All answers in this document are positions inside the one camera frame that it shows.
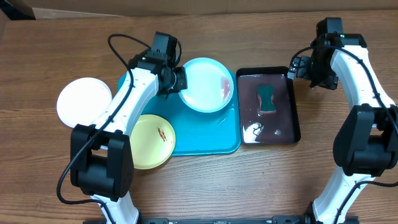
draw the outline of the teal tray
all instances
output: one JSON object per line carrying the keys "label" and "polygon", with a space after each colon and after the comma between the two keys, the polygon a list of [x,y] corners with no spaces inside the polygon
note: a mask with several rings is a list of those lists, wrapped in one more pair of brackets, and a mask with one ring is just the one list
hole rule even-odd
{"label": "teal tray", "polygon": [[[241,145],[241,131],[236,77],[231,101],[220,111],[201,113],[189,108],[178,94],[156,96],[144,108],[142,114],[154,114],[166,119],[175,131],[175,148],[172,156],[199,156],[229,154]],[[118,83],[123,84],[126,74]]]}

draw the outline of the table surface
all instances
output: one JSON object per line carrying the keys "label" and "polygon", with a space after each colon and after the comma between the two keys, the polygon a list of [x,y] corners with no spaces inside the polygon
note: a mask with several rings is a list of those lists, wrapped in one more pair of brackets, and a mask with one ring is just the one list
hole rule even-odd
{"label": "table surface", "polygon": [[[62,88],[81,77],[106,82],[115,94],[126,71],[106,39],[129,34],[151,43],[159,30],[182,43],[182,63],[214,58],[236,71],[287,66],[315,37],[326,16],[342,17],[347,33],[369,45],[374,71],[398,101],[398,11],[345,11],[216,16],[118,17],[11,21],[0,45],[0,222],[81,223],[100,219],[95,204],[64,205],[55,194],[69,161],[70,132],[55,105]],[[143,47],[114,40],[125,59]],[[341,85],[335,91],[295,80],[301,141],[284,146],[241,146],[217,156],[173,157],[161,169],[136,172],[132,199],[144,217],[262,218],[301,214],[335,168],[333,140],[349,110]],[[398,171],[378,178],[395,182]],[[66,181],[63,195],[87,198]],[[397,189],[368,186],[349,214],[361,223],[396,223]]]}

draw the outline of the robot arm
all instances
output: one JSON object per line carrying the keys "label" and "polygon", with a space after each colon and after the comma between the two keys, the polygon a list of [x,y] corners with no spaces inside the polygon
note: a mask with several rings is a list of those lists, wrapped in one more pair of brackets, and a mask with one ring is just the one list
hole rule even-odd
{"label": "robot arm", "polygon": [[[386,107],[389,107],[389,105],[395,105],[393,100],[387,96],[386,92],[381,87],[379,80],[372,69],[368,57],[368,50],[359,45],[346,45],[343,49],[350,51],[363,60],[371,72],[376,89]],[[355,59],[342,51],[335,50],[331,58],[330,67],[336,73],[336,76],[340,79],[341,84],[343,85],[349,109],[354,105],[362,105],[365,103],[374,108],[380,107],[374,97],[368,76],[363,67]]]}
{"label": "robot arm", "polygon": [[[340,79],[349,103],[350,114],[333,145],[337,166],[326,188],[312,204],[313,222],[332,224],[338,209],[357,182],[374,180],[385,169],[395,166],[397,158],[393,143],[397,136],[386,128],[386,114],[380,109],[361,64],[340,50],[322,45],[341,47],[363,60],[382,102],[386,107],[391,107],[391,113],[396,113],[397,110],[377,80],[362,36],[344,34],[340,18],[326,18],[319,22],[317,38],[312,42],[312,56],[295,58],[294,65],[299,65],[299,68],[291,67],[290,77],[311,80],[310,87],[318,85],[331,90],[336,89]],[[375,127],[384,131],[382,136],[371,136],[371,129]],[[346,212],[365,186],[355,190],[342,209],[337,223],[345,222]]]}
{"label": "robot arm", "polygon": [[[104,113],[91,126],[78,124],[72,131],[71,159],[107,121],[126,96],[129,87],[134,85],[112,122],[70,169],[71,183],[91,198],[105,202],[116,223],[134,224],[139,219],[138,209],[133,205],[129,193],[134,173],[129,137],[134,125],[152,97],[177,93],[187,88],[184,68],[176,68],[177,42],[175,37],[157,32],[152,48],[136,55],[128,63],[134,80],[127,73],[121,89]],[[91,150],[99,148],[107,149],[108,156],[92,154]],[[101,209],[106,217],[102,223],[111,224],[105,209]]]}

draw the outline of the green sponge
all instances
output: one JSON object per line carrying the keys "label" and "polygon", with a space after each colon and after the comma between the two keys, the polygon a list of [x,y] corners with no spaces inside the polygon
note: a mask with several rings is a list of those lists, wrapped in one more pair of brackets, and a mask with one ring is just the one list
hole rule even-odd
{"label": "green sponge", "polygon": [[257,96],[259,98],[259,109],[260,111],[275,111],[275,106],[272,103],[272,96],[274,94],[274,87],[269,85],[263,85],[257,87]]}

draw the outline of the dark tray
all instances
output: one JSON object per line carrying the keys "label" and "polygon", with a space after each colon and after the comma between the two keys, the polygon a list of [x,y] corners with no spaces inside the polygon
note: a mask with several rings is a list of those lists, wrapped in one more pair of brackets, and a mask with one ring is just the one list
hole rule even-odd
{"label": "dark tray", "polygon": [[292,144],[300,140],[293,80],[287,78],[288,71],[287,67],[266,67],[236,72],[243,143]]}

